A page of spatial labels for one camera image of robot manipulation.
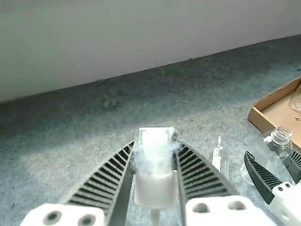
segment screw hole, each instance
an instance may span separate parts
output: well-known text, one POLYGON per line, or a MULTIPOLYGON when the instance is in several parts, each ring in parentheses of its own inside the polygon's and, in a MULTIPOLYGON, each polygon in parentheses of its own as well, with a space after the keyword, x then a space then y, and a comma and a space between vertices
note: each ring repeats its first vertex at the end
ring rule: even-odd
POLYGON ((86 214, 78 221, 78 226, 92 226, 94 225, 96 217, 92 214, 86 214))
POLYGON ((55 210, 55 211, 48 213, 44 217, 43 223, 45 225, 54 225, 60 221, 61 217, 62 217, 62 213, 60 211, 55 210))
POLYGON ((245 210, 246 206, 241 201, 234 201, 228 204, 230 210, 245 210))
POLYGON ((91 223, 91 219, 90 218, 86 218, 83 220, 83 225, 89 225, 91 223))
POLYGON ((209 213, 210 209, 205 203, 198 203, 193 208, 192 211, 195 213, 209 213))

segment pump dip tube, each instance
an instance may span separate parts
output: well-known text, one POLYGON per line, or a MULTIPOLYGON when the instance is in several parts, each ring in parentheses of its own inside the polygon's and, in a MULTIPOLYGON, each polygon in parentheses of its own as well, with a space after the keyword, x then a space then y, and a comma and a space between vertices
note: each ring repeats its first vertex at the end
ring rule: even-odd
POLYGON ((171 137, 174 128, 140 128, 134 152, 135 203, 150 209, 153 226, 159 226, 160 211, 176 199, 171 137))

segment cardboard box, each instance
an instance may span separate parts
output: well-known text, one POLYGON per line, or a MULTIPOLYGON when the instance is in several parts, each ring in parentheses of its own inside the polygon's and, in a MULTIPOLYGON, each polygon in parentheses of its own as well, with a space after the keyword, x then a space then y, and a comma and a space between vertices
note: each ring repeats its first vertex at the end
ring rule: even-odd
POLYGON ((293 111, 289 100, 301 82, 301 76, 277 89, 255 103, 248 115, 248 120, 261 132, 277 126, 288 126, 293 132, 293 143, 301 150, 301 114, 293 111))

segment gray carpet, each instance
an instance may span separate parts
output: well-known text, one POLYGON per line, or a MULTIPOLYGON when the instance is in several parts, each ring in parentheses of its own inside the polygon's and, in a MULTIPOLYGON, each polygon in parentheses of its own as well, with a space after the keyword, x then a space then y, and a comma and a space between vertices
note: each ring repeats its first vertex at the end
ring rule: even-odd
MULTIPOLYGON (((0 225, 17 226, 30 209, 56 203, 147 126, 175 126, 204 155, 222 136, 230 181, 265 210, 238 173, 244 152, 260 146, 246 118, 300 70, 294 36, 0 105, 0 225)), ((148 215, 129 217, 148 225, 148 215)))

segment clear plastic tube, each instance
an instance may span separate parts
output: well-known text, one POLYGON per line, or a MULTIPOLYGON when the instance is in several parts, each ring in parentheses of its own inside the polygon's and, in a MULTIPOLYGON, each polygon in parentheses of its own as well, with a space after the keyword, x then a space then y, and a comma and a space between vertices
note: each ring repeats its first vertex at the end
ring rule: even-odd
POLYGON ((210 151, 209 161, 227 179, 229 176, 229 155, 227 149, 222 146, 222 137, 218 137, 217 147, 210 151))

